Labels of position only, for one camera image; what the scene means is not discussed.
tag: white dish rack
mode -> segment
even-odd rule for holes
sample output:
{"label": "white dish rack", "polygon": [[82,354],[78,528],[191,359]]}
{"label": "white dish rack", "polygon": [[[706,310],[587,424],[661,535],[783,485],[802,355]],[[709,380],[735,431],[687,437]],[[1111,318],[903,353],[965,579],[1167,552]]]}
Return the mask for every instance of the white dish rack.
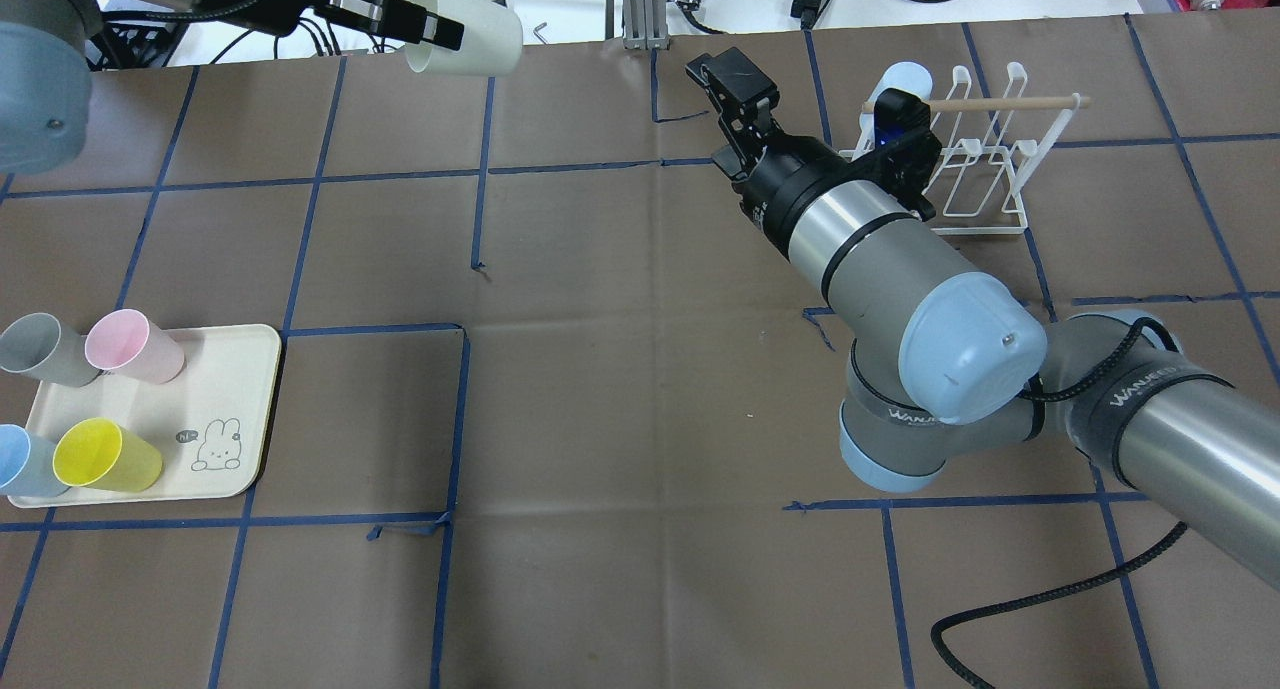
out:
{"label": "white dish rack", "polygon": [[[986,132],[982,138],[963,137],[961,126],[966,111],[947,111],[945,104],[931,102],[938,106],[934,110],[931,128],[942,141],[942,155],[938,160],[933,175],[929,178],[929,192],[938,181],[950,181],[951,190],[946,201],[937,207],[938,219],[952,220],[952,225],[934,227],[938,234],[1020,234],[1027,231],[1027,205],[1023,200],[1023,188],[1036,173],[1036,169],[1048,155],[1076,111],[1088,106],[1088,97],[1074,93],[1066,101],[1065,108],[1057,108],[1057,115],[1050,124],[1044,136],[1038,140],[1018,140],[1006,142],[1009,128],[1014,115],[1020,111],[1046,111],[1044,105],[1062,105],[1061,100],[1037,101],[1037,97],[1025,97],[1028,74],[1027,69],[1016,61],[1006,65],[1009,79],[1000,100],[989,102],[989,119],[986,122]],[[951,90],[946,95],[946,101],[973,99],[974,82],[965,67],[951,69]],[[950,132],[943,137],[940,132],[950,127]],[[840,152],[845,159],[854,160],[874,147],[874,129],[864,129],[858,140],[858,146],[852,150]],[[987,166],[995,172],[975,169]],[[969,187],[969,183],[986,182],[986,192],[977,206],[957,206],[956,196],[960,188]]]}

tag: cardboard surface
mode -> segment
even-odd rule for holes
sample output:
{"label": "cardboard surface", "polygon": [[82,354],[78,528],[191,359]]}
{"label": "cardboard surface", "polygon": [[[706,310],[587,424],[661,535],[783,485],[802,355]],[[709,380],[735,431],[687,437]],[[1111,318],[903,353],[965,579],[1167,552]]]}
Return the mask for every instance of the cardboard surface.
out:
{"label": "cardboard surface", "polygon": [[[1124,488],[1065,438],[897,503],[849,474],[851,334],[709,165],[684,64],[740,46],[785,128],[846,146],[895,61],[998,83],[1020,60],[1093,95],[1027,188],[1032,232],[950,241],[1044,320],[1166,314],[1280,407],[1275,82],[1199,64],[1263,51],[1280,10],[1243,14],[535,46],[489,82],[398,56],[99,77],[91,150],[122,169],[0,190],[0,319],[268,323],[283,378],[246,497],[0,505],[0,611],[24,607],[5,684],[959,686],[934,620],[1115,566],[1171,519],[1096,493]],[[0,419],[32,393],[0,377]],[[955,647],[997,685],[1266,684],[1280,596],[1197,542],[1133,602],[1108,587]],[[67,601],[86,587],[147,608]],[[124,635],[143,643],[86,663]]]}

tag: gray cup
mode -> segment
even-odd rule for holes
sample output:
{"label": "gray cup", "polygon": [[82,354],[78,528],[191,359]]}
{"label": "gray cup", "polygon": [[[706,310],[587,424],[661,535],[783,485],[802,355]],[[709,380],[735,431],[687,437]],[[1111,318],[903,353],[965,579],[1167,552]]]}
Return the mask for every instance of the gray cup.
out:
{"label": "gray cup", "polygon": [[51,314],[28,314],[0,334],[0,369],[67,387],[99,374],[84,359],[84,337]]}

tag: cup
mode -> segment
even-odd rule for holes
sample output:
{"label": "cup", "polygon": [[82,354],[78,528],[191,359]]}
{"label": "cup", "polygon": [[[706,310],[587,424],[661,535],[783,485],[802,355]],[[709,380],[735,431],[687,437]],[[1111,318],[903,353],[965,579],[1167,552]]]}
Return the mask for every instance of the cup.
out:
{"label": "cup", "polygon": [[70,487],[141,492],[160,478],[160,451],[110,419],[86,419],[54,448],[54,475]]}
{"label": "cup", "polygon": [[173,379],[187,361],[178,342],[133,309],[100,319],[84,341],[84,356],[102,371],[152,384]]}
{"label": "cup", "polygon": [[13,424],[0,424],[0,494],[56,497],[67,484],[54,475],[54,443]]}
{"label": "cup", "polygon": [[0,334],[0,368],[40,382],[83,387],[97,375],[84,337],[51,314],[28,314]]}
{"label": "cup", "polygon": [[431,44],[404,45],[404,58],[413,70],[440,74],[500,77],[511,74],[525,49],[525,29],[515,12],[490,0],[410,0],[426,10],[462,24],[462,47],[457,51]]}

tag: pink cup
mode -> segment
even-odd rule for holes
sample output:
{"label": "pink cup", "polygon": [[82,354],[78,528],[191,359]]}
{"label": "pink cup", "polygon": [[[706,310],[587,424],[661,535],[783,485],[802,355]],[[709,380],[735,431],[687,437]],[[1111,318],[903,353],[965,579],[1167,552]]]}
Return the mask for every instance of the pink cup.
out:
{"label": "pink cup", "polygon": [[187,361],[178,342],[132,309],[113,311],[93,325],[84,339],[84,359],[102,371],[151,384],[173,379]]}

